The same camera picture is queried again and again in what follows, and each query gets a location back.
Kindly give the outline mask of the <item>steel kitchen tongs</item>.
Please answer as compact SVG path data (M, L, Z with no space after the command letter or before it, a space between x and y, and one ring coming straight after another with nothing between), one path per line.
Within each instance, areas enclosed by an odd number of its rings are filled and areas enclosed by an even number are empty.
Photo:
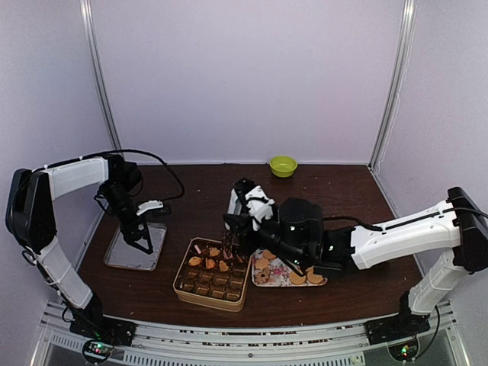
M223 215L224 231L223 231L223 251L230 250L235 258L238 254L239 240L237 237L237 218L242 213L242 204L239 200L239 196L234 189L230 193L230 202L227 208L227 212Z

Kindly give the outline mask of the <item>flower shaped cookie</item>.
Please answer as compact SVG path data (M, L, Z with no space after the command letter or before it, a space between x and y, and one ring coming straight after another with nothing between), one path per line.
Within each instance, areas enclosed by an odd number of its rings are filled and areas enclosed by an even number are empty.
M217 257L219 254L220 254L220 249L218 249L217 247L210 247L208 250L208 255L211 258Z

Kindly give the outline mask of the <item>orange sandwich cookie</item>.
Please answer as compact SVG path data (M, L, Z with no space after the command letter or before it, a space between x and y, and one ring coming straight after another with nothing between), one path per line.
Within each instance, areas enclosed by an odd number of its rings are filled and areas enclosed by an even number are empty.
M217 266L217 263L212 258L205 258L204 264L206 269L214 269Z

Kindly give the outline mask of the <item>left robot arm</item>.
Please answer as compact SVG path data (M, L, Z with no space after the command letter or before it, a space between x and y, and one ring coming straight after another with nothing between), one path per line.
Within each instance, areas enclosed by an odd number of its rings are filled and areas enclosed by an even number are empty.
M32 256L34 266L47 277L69 306L85 310L80 326L94 339L110 330L105 316L91 309L96 296L67 259L57 237L53 203L72 192L97 185L98 196L105 200L118 218L125 242L146 254L153 245L146 214L164 207L152 200L136 205L130 192L141 181L137 165L120 155L99 153L30 170L17 169L11 180L5 223L16 241Z

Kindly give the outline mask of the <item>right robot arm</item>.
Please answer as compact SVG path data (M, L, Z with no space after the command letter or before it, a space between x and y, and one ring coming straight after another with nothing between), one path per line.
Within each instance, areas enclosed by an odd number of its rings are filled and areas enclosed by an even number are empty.
M389 260L442 249L428 275L403 295L391 320L396 336L409 335L465 276L487 268L487 215L459 187L447 199L407 217L369 224L290 197L277 205L257 185L234 188L223 221L252 250L267 249L298 276L308 271L339 277Z

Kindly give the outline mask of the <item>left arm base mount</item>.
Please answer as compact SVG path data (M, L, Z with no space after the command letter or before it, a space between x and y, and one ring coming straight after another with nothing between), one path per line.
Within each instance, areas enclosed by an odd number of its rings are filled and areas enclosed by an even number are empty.
M87 338L82 346L82 356L90 364L106 362L118 346L131 346L136 324L126 320L104 318L102 326L73 320L69 331Z

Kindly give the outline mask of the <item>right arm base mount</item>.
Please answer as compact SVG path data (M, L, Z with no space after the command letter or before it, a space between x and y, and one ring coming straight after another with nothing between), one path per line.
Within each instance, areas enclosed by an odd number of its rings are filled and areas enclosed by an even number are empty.
M429 321L420 317L401 321L398 316L367 321L364 329L370 345L385 343L394 361L407 363L420 356L418 335L431 329Z

